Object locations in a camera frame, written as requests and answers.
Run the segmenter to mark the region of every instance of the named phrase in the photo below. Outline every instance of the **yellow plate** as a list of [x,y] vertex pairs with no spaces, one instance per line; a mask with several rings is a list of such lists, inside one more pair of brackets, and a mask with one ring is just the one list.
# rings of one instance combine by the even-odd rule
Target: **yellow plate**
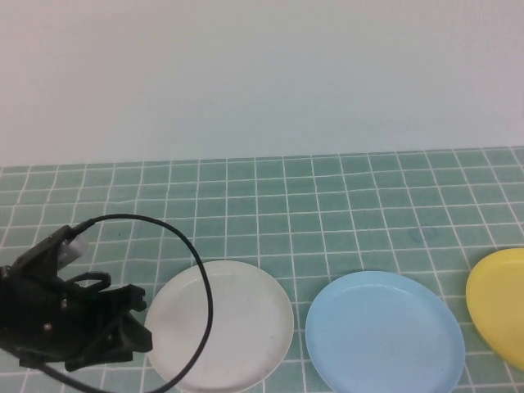
[[524,248],[488,255],[472,270],[466,302],[477,331],[511,365],[524,370]]

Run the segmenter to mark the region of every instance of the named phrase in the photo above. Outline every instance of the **plate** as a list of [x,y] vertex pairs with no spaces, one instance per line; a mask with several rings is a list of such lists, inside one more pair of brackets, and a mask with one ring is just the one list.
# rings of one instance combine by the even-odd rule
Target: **plate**
[[[201,357],[177,388],[244,391],[286,356],[294,329],[291,302],[277,280],[255,266],[217,260],[205,267],[213,292],[213,327]],[[148,357],[166,381],[194,354],[206,319],[206,293],[197,266],[175,276],[153,299],[145,323],[153,335]]]
[[352,273],[325,287],[309,309],[305,340],[313,365],[338,393],[446,393],[464,367],[451,311],[393,273]]
[[472,321],[486,343],[524,371],[524,248],[497,251],[473,268],[466,285]]

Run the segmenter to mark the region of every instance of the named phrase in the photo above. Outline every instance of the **green tile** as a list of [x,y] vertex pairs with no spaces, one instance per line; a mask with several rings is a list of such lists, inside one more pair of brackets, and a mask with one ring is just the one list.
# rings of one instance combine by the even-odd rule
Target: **green tile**
[[260,235],[261,255],[281,255],[291,252],[289,235]]
[[257,198],[259,215],[287,213],[285,196],[261,196]]
[[137,199],[138,185],[112,187],[109,191],[110,201],[132,201]]
[[228,217],[228,235],[257,234],[256,217]]
[[160,184],[169,182],[169,166],[152,166],[144,168],[142,184]]
[[[179,216],[179,217],[189,217],[189,213],[191,211],[191,206],[194,206],[195,201],[170,201],[169,203],[176,203],[178,202],[179,208],[178,210],[181,211],[187,211],[187,215]],[[219,217],[224,216],[226,214],[226,200],[225,199],[204,199],[198,201],[198,205],[196,208],[196,216],[197,217]]]
[[466,184],[460,169],[435,169],[436,183],[439,186],[458,186]]
[[313,158],[313,171],[315,176],[341,174],[341,162],[338,157]]
[[256,236],[228,236],[227,256],[258,255]]
[[305,384],[308,391],[331,391],[326,382],[319,376],[312,363],[304,364]]
[[169,199],[191,199],[197,197],[196,183],[173,183],[167,193]]
[[423,227],[422,234],[428,247],[455,247],[459,245],[452,228]]
[[366,190],[375,188],[372,174],[347,174],[345,180],[348,190]]
[[463,246],[487,246],[493,244],[486,227],[457,227],[457,236]]
[[464,173],[470,184],[497,183],[490,168],[466,168]]
[[436,295],[440,295],[440,289],[439,284],[436,281],[435,274],[433,272],[431,273],[403,273],[403,276],[407,278],[411,278],[412,280],[418,282],[419,284],[422,284],[427,289],[435,293]]
[[396,155],[370,156],[369,161],[374,171],[378,170],[399,170],[399,161]]
[[318,213],[290,215],[290,224],[293,233],[320,232],[320,218]]
[[213,219],[196,219],[195,236],[223,236],[226,233],[225,217]]
[[257,161],[256,163],[256,177],[257,178],[283,178],[284,170],[282,161]]
[[474,203],[468,186],[443,187],[440,189],[446,205],[469,205]]
[[4,391],[20,391],[24,384],[25,375],[0,375],[0,386]]
[[524,202],[524,184],[503,184],[509,202]]
[[198,184],[198,198],[222,198],[226,196],[226,182]]
[[524,172],[520,166],[500,166],[494,167],[493,171],[501,183],[522,183],[524,182]]
[[379,172],[374,174],[375,183],[378,188],[406,187],[402,172],[399,170],[391,172]]
[[[195,216],[195,201],[167,201],[166,217],[187,218]],[[224,215],[225,200],[209,199],[198,201],[198,216]]]
[[510,149],[486,150],[486,156],[493,166],[518,164]]
[[115,242],[118,240],[128,240],[131,237],[133,221],[115,222],[107,221],[102,226],[100,234],[101,242]]
[[505,202],[504,194],[498,185],[472,186],[477,203]]
[[380,210],[354,211],[353,220],[355,222],[355,229],[381,229],[385,227]]
[[480,205],[479,208],[488,224],[513,223],[515,221],[508,205]]
[[256,192],[255,180],[228,182],[228,197],[253,197]]
[[517,216],[517,220],[524,222],[524,203],[512,203],[511,208]]
[[353,229],[349,211],[333,211],[321,213],[324,231],[345,231]]
[[390,237],[395,250],[424,248],[424,242],[418,228],[390,229]]
[[228,162],[228,180],[255,178],[255,162]]
[[432,168],[458,168],[459,163],[452,151],[428,152],[427,159]]
[[487,166],[488,161],[480,150],[476,151],[457,151],[456,155],[460,165],[464,168],[470,166]]
[[459,248],[430,250],[433,264],[437,270],[466,270],[468,262]]
[[341,163],[345,174],[359,174],[371,171],[366,156],[341,157]]
[[509,382],[504,362],[495,354],[467,355],[466,364],[475,384]]
[[290,213],[317,211],[317,198],[315,195],[290,195],[287,197]]
[[320,211],[348,210],[347,199],[345,192],[320,194],[318,195],[318,206]]
[[203,258],[223,258],[225,251],[224,237],[198,237],[195,247]]
[[329,273],[333,275],[344,275],[362,270],[359,254],[356,252],[346,254],[327,254]]
[[390,250],[391,245],[387,231],[358,231],[359,247],[361,251]]
[[42,224],[70,224],[75,205],[47,205],[43,212]]
[[268,178],[256,182],[257,195],[283,195],[286,193],[286,184],[283,178]]
[[380,201],[382,203],[382,207],[408,207],[411,206],[411,202],[409,201],[409,195],[408,191],[403,190],[379,190],[378,194],[380,195]]
[[313,176],[311,159],[284,160],[284,168],[288,178]]
[[483,224],[476,206],[451,206],[448,212],[453,225]]
[[141,386],[142,369],[119,370],[108,369],[103,388],[107,391],[135,391]]
[[524,243],[522,230],[517,224],[490,225],[489,228],[491,236],[498,246]]
[[399,154],[400,165],[402,169],[425,169],[429,168],[426,155],[417,154]]
[[296,296],[298,301],[313,301],[322,289],[329,284],[327,277],[297,278]]
[[226,164],[200,164],[199,181],[209,182],[226,179]]
[[313,178],[287,178],[288,194],[314,194],[316,189]]
[[324,255],[296,255],[294,262],[297,277],[328,275],[328,262]]
[[196,182],[198,165],[174,165],[171,168],[171,183]]
[[255,215],[255,198],[234,198],[228,199],[228,215]]
[[0,227],[6,227],[7,225],[9,225],[9,221],[11,220],[11,214],[12,214],[13,209],[15,208],[11,206],[0,207]]
[[79,201],[81,202],[107,201],[109,190],[110,189],[108,187],[82,188],[79,194]]
[[437,272],[445,296],[465,296],[469,272]]
[[440,193],[437,187],[412,188],[409,190],[414,206],[438,206],[442,205]]
[[89,174],[92,172],[98,172],[98,171],[91,171],[88,170],[85,172],[85,180],[84,180],[84,171],[82,170],[72,170],[67,172],[58,172],[56,174],[56,182],[54,188],[69,188],[69,187],[80,187],[82,185],[82,181],[84,180],[84,187],[90,187],[90,186],[108,186],[111,183],[111,170],[107,170],[107,172],[110,173],[109,177],[109,183],[107,184],[97,184],[93,183],[91,178],[88,177]]
[[100,243],[98,245],[94,260],[97,262],[125,260],[127,250],[127,242]]
[[418,226],[415,213],[413,209],[410,208],[384,209],[384,217],[386,218],[388,228],[411,228]]
[[165,199],[168,191],[168,184],[150,184],[140,186],[138,189],[138,199]]
[[395,257],[390,251],[364,252],[362,253],[362,262],[365,270],[397,271]]
[[141,168],[121,168],[115,170],[115,176],[113,178],[113,185],[123,186],[140,184],[140,178],[142,177]]
[[430,187],[435,185],[435,180],[430,170],[405,170],[404,176],[408,187]]
[[275,278],[293,277],[293,266],[289,255],[262,256],[260,268]]
[[[42,217],[43,206],[15,206],[11,225],[38,225]],[[9,224],[9,216],[5,216],[2,220],[5,225]]]
[[467,352],[488,352],[490,348],[479,337],[477,330],[473,325],[463,325],[460,327],[464,341],[466,343]]
[[265,382],[266,391],[302,393],[304,383],[300,363],[281,363]]
[[[399,190],[381,190],[383,192]],[[363,190],[349,192],[351,209],[376,209],[380,207],[376,190]]]
[[317,192],[343,192],[345,191],[342,176],[326,176],[316,178]]
[[320,233],[293,233],[291,235],[293,251],[297,254],[324,252],[322,234]]
[[353,232],[324,233],[326,252],[357,251]]
[[401,272],[432,271],[431,261],[425,250],[395,251]]
[[124,267],[124,281],[133,283],[155,283],[156,263],[145,260],[128,260]]
[[469,323],[472,321],[471,317],[469,316],[465,297],[450,297],[446,299],[446,303],[458,322]]

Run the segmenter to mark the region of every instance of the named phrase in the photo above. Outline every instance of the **black cable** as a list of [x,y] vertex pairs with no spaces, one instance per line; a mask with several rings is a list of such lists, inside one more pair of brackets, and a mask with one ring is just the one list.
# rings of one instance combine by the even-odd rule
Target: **black cable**
[[[202,336],[200,344],[196,348],[195,353],[189,359],[189,361],[184,366],[184,368],[180,371],[180,373],[178,373],[176,377],[174,377],[171,381],[165,383],[163,386],[158,387],[154,391],[149,392],[149,393],[165,393],[166,391],[171,389],[173,386],[175,386],[177,383],[179,383],[182,380],[182,378],[184,378],[186,374],[189,373],[189,370],[191,370],[191,368],[197,362],[202,351],[204,350],[204,347],[206,346],[207,340],[210,337],[211,325],[213,324],[213,296],[211,295],[210,280],[207,277],[206,269],[204,269],[204,264],[202,263],[202,260],[200,256],[198,255],[197,250],[195,249],[193,244],[191,244],[189,239],[187,239],[187,237],[183,233],[181,233],[178,229],[165,223],[164,221],[160,221],[159,219],[153,219],[152,217],[147,217],[145,215],[127,215],[127,214],[101,215],[100,217],[88,219],[87,221],[84,221],[83,223],[74,227],[73,228],[74,237],[80,235],[80,233],[85,232],[87,229],[91,228],[94,224],[99,223],[101,221],[106,221],[108,219],[136,219],[139,221],[145,221],[147,223],[160,225],[161,227],[167,229],[168,231],[171,231],[172,233],[177,235],[180,238],[180,240],[182,240],[182,242],[187,246],[187,248],[192,253],[193,257],[195,258],[196,264],[198,265],[198,268],[200,270],[202,280],[204,281],[204,287],[206,288],[206,295],[207,295],[207,324],[206,324],[206,329],[204,331],[204,335]],[[75,380],[74,378],[68,377],[65,374],[57,371],[56,369],[52,367],[47,366],[44,363],[36,362],[32,360],[30,357],[27,357],[26,355],[19,352],[14,346],[3,344],[2,349],[10,353],[11,355],[17,357],[18,359],[26,362],[27,364],[31,364],[32,367],[35,367],[36,369],[40,370],[42,373],[48,375],[49,377],[56,379],[57,381],[64,383],[67,386],[71,386],[79,391],[82,391],[84,393],[110,393],[109,391],[103,391],[101,389],[97,389],[96,387],[86,385],[78,380]]]

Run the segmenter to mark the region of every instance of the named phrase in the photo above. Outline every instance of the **white plate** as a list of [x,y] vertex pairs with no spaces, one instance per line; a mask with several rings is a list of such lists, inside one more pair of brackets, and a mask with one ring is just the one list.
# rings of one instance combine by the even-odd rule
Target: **white plate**
[[[210,339],[177,385],[193,393],[244,391],[282,362],[293,337],[293,311],[277,280],[250,264],[206,263],[215,307]],[[171,279],[147,312],[153,335],[149,360],[166,380],[194,354],[207,320],[204,283],[197,266]]]

